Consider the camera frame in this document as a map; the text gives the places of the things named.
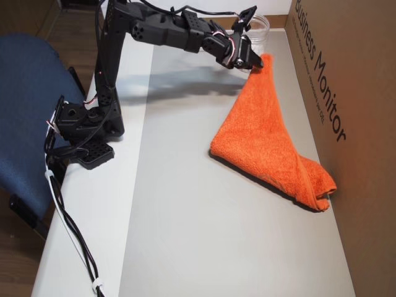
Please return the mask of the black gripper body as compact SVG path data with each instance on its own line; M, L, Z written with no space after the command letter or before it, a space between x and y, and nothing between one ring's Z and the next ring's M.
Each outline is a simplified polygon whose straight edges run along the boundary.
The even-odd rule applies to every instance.
M246 35L232 34L229 37L231 41L231 55L228 66L241 69L243 62L249 62L249 52L251 50L251 41Z

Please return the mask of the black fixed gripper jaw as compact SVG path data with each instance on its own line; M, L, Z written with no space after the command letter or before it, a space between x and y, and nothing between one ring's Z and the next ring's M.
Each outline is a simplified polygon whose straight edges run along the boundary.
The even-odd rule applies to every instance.
M256 54L253 50L250 50L250 52L249 52L249 63L251 66L263 66L264 65L262 58L258 54Z

